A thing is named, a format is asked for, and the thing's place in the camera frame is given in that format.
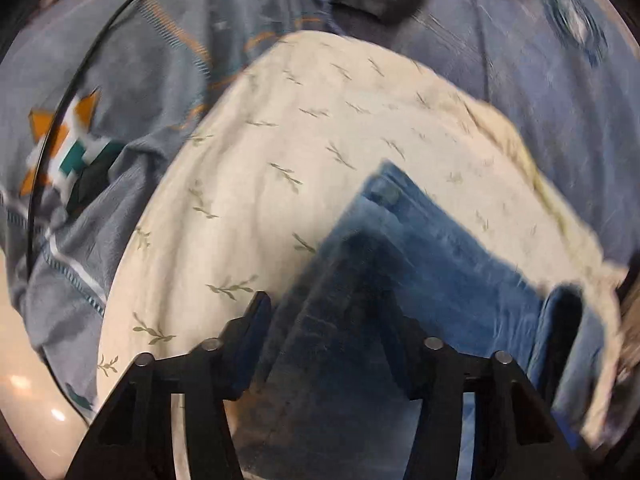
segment black cable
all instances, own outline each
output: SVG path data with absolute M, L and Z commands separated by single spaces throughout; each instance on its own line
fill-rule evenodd
M 92 43 L 89 50 L 84 55 L 84 59 L 78 66 L 76 73 L 71 78 L 69 85 L 66 87 L 65 93 L 62 95 L 62 99 L 60 99 L 60 104 L 56 109 L 56 113 L 53 116 L 53 120 L 49 126 L 49 129 L 44 137 L 44 142 L 42 143 L 42 147 L 40 149 L 40 155 L 38 156 L 38 162 L 36 164 L 34 175 L 33 175 L 33 184 L 31 186 L 31 196 L 29 197 L 29 208 L 27 211 L 27 281 L 31 277 L 31 271 L 33 270 L 33 232 L 35 225 L 35 207 L 36 207 L 36 193 L 39 191 L 40 186 L 40 173 L 42 171 L 42 166 L 44 165 L 45 159 L 49 156 L 49 145 L 51 144 L 52 132 L 55 132 L 62 122 L 64 115 L 66 113 L 66 109 L 71 104 L 76 92 L 78 91 L 78 83 L 80 78 L 84 74 L 87 66 L 89 65 L 89 61 L 93 57 L 95 51 L 98 49 L 102 40 L 104 40 L 107 32 L 113 22 L 117 19 L 118 16 L 127 8 L 134 0 L 126 0 L 118 9 L 111 15 L 107 23 L 104 24 L 104 27 L 101 28 L 98 35 L 95 37 L 94 42 Z

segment metal screw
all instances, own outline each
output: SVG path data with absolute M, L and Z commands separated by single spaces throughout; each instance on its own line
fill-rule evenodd
M 133 362 L 136 364 L 136 366 L 147 366 L 151 364 L 154 359 L 155 357 L 153 356 L 153 354 L 144 352 L 143 354 L 138 355 Z
M 511 355 L 504 350 L 498 350 L 495 353 L 495 358 L 498 359 L 498 362 L 502 363 L 503 365 L 508 365 L 511 361 L 513 361 L 513 357 L 511 357 Z
M 210 337 L 209 339 L 205 339 L 202 343 L 200 343 L 200 346 L 202 346 L 202 348 L 204 348 L 207 352 L 211 352 L 213 350 L 222 348 L 222 341 L 220 341 L 220 339 L 218 339 L 217 337 Z
M 424 345 L 431 350 L 440 350 L 444 343 L 437 337 L 428 337 L 424 340 Z

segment cream garment with leaf print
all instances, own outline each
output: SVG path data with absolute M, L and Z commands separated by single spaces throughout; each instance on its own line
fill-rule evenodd
M 250 66 L 178 154 L 118 268 L 102 362 L 188 352 L 256 290 L 277 303 L 386 158 L 541 294 L 582 287 L 606 327 L 584 427 L 596 442 L 620 351 L 620 270 L 494 108 L 403 56 L 320 32 Z M 118 378 L 98 371 L 101 400 Z

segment clothing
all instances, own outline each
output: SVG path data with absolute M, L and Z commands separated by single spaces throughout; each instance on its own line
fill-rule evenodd
M 370 295 L 363 290 L 377 286 L 394 291 L 403 313 L 428 335 L 484 357 L 506 350 L 534 384 L 540 382 L 553 318 L 562 316 L 561 295 L 543 302 L 519 273 L 492 258 L 387 162 L 274 314 L 261 359 L 268 379 L 238 408 L 234 443 L 249 473 L 273 479 L 401 478 L 420 402 L 407 401 L 394 383 L 376 322 L 367 313 Z M 586 344 L 572 347 L 558 397 L 574 398 L 559 413 L 579 424 L 576 415 L 584 415 L 589 403 L 583 393 L 599 374 L 604 343 L 602 326 L 588 308 L 577 340 Z M 459 479 L 471 474 L 473 427 L 474 400 L 465 396 Z
M 62 0 L 20 33 L 0 66 L 0 246 L 12 303 L 31 344 L 88 418 L 111 283 L 160 178 L 243 67 L 280 35 L 318 22 L 305 13 L 308 0 L 130 6 L 56 134 L 36 209 L 40 252 L 27 282 L 26 206 L 38 141 L 72 73 L 123 1 Z
M 564 283 L 581 290 L 605 327 L 583 431 L 597 438 L 620 348 L 614 272 L 494 109 L 398 54 L 306 31 L 249 67 L 193 139 L 118 268 L 100 338 L 101 400 L 118 381 L 104 370 L 116 357 L 185 353 L 240 316 L 255 290 L 279 304 L 388 159 L 541 296 Z
M 640 64 L 594 0 L 422 0 L 393 27 L 316 1 L 331 30 L 415 59 L 505 114 L 605 256 L 628 263 L 640 247 Z

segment gray fabric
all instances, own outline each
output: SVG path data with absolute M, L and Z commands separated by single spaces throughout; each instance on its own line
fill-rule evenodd
M 423 0 L 397 27 L 317 1 L 334 31 L 418 60 L 507 115 L 607 258 L 626 264 L 640 247 L 640 64 L 593 0 Z
M 12 303 L 33 347 L 89 417 L 106 297 L 146 203 L 233 74 L 300 28 L 312 9 L 310 0 L 143 0 L 153 5 L 129 7 L 78 92 L 100 89 L 90 135 L 126 146 L 109 170 L 109 187 L 76 218 L 47 187 L 38 209 L 42 247 L 27 284 L 28 196 L 18 192 L 35 146 L 30 111 L 55 110 L 123 1 L 63 0 L 21 32 L 0 66 L 0 243 Z

